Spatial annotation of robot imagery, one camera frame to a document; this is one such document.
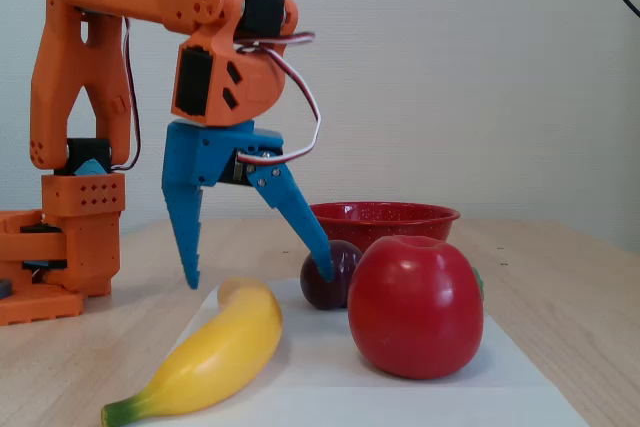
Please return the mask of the blue gripper body, black servo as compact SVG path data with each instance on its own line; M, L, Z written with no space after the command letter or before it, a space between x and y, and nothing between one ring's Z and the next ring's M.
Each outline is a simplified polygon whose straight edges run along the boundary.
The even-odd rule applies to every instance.
M280 133L260 129L252 121L232 127L203 127L174 121L167 129L162 185L213 186L218 182L248 186L238 151L258 155L283 153Z

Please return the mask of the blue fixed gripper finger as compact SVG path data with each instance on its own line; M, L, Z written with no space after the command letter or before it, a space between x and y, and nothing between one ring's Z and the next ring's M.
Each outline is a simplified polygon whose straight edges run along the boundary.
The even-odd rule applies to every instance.
M200 276L201 188L195 185L163 185L162 190L186 282L196 290Z

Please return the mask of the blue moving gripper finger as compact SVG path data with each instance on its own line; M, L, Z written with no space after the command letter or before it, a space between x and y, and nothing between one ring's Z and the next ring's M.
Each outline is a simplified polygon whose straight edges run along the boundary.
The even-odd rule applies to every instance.
M334 279L329 240L299 190L283 156L259 157L239 151L251 185L265 202L278 210L303 241L325 281Z

